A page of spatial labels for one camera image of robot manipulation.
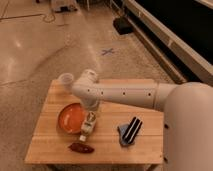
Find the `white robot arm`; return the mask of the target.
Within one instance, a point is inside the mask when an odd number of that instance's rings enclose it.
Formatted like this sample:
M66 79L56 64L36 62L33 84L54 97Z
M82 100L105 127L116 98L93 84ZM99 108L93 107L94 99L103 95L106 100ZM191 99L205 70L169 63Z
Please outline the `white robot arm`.
M164 114L164 171L213 171L213 86L200 82L101 83L92 70L73 83L88 109L98 102L154 109Z

